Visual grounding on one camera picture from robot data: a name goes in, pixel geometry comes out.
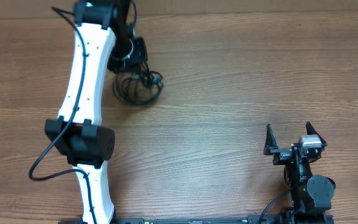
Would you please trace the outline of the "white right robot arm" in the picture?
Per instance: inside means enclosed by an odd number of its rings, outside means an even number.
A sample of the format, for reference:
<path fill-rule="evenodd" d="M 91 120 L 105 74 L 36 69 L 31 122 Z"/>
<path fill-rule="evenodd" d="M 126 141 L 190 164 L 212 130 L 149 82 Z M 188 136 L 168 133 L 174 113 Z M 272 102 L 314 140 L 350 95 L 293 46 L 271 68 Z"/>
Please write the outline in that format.
<path fill-rule="evenodd" d="M 334 223 L 326 212 L 331 209 L 336 183 L 329 177 L 314 175 L 310 164 L 321 158 L 327 142 L 311 123 L 305 124 L 306 134 L 289 148 L 279 148 L 272 127 L 267 125 L 264 155 L 272 156 L 275 166 L 284 166 L 284 181 L 288 190 L 273 199 L 258 217 L 258 223 Z M 268 210 L 289 195 L 291 207 L 278 215 L 268 216 Z"/>

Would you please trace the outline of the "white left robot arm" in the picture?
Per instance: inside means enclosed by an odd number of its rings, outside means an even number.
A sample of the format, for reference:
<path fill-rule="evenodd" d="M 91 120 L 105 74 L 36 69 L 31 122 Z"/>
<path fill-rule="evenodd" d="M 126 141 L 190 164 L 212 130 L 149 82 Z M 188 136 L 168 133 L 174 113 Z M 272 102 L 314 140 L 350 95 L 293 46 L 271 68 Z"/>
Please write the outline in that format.
<path fill-rule="evenodd" d="M 50 144 L 30 167 L 29 179 L 76 174 L 83 202 L 78 223 L 116 222 L 108 182 L 115 133 L 102 125 L 101 101 L 107 71 L 137 72 L 147 60 L 144 41 L 134 37 L 135 22 L 127 23 L 134 6 L 134 1 L 78 1 L 67 20 L 75 32 L 68 88 L 57 118 L 45 122 Z M 36 167 L 53 147 L 72 168 L 36 177 Z"/>

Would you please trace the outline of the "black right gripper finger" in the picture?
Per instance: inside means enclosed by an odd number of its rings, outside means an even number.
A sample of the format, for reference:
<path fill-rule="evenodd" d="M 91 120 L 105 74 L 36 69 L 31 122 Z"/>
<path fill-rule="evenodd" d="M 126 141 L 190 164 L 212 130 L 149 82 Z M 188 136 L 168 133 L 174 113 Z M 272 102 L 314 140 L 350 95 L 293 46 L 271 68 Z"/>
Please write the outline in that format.
<path fill-rule="evenodd" d="M 317 135 L 319 137 L 319 140 L 321 141 L 322 146 L 327 146 L 327 142 L 317 133 L 315 128 L 312 126 L 312 124 L 308 121 L 305 125 L 307 135 Z"/>
<path fill-rule="evenodd" d="M 278 146 L 277 142 L 275 140 L 275 137 L 273 135 L 272 127 L 270 124 L 267 125 L 267 131 L 266 131 L 266 140 L 265 140 L 265 146 L 263 154 L 265 156 L 271 156 L 274 154 L 278 154 Z"/>

